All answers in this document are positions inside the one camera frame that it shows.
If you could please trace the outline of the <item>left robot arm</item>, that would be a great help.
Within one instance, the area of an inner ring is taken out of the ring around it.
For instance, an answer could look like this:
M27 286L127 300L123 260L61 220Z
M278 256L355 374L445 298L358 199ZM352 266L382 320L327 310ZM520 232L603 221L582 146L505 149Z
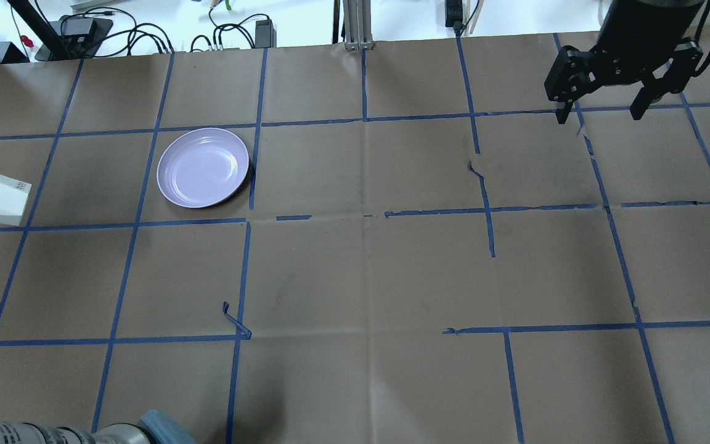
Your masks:
M0 421L0 443L195 443L183 426L165 413L150 410L136 424L116 422L98 432L50 427L34 422Z

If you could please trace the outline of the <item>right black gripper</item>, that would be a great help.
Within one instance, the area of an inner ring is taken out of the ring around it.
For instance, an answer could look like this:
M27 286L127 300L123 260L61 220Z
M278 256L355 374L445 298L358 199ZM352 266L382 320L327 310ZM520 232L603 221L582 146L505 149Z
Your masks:
M692 78L702 50L687 36L701 1L612 1L594 46L600 86L642 82L629 106L643 118L655 93L679 93Z

